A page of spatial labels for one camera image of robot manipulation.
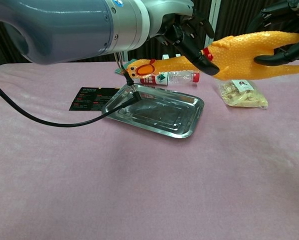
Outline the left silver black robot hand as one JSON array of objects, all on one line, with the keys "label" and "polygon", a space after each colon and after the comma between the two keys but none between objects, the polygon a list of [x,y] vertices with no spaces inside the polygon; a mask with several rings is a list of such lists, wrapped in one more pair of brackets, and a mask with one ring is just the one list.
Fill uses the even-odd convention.
[{"label": "left silver black robot hand", "polygon": [[191,0],[144,0],[149,15],[148,39],[156,38],[163,45],[174,46],[198,70],[210,76],[219,68],[196,45],[193,24],[204,28],[210,38],[215,32],[208,19],[195,9]]}]

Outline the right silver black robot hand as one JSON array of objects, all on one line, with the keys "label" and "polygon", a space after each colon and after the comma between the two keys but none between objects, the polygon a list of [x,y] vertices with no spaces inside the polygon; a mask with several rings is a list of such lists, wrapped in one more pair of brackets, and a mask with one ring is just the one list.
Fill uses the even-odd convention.
[{"label": "right silver black robot hand", "polygon": [[[246,32],[267,30],[269,26],[294,21],[299,24],[299,0],[282,0],[266,6],[248,25]],[[254,61],[264,66],[280,66],[299,59],[299,40],[292,43],[290,48],[274,55],[256,56]]]}]

